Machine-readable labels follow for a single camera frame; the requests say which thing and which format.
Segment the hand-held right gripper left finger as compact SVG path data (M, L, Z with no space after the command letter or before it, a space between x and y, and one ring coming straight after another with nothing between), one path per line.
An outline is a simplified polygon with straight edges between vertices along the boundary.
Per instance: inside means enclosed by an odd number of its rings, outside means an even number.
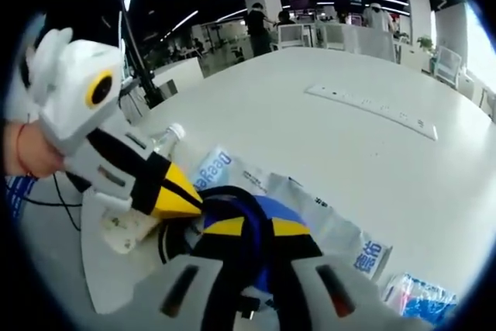
M232 330L248 285L246 248L237 219L233 235L204 232L136 287L136 330Z

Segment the person's left hand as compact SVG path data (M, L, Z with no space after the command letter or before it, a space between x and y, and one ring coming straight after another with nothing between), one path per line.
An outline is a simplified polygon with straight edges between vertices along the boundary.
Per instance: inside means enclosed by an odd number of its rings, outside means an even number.
M19 133L19 162L37 178L64 169L64 157L45 138L38 122L25 124Z

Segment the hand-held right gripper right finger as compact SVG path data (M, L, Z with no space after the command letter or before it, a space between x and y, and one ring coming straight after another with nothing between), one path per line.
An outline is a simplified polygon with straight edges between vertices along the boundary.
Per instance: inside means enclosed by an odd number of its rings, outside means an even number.
M282 330L428 330L381 301L378 287L326 256L300 223L273 219L270 289Z

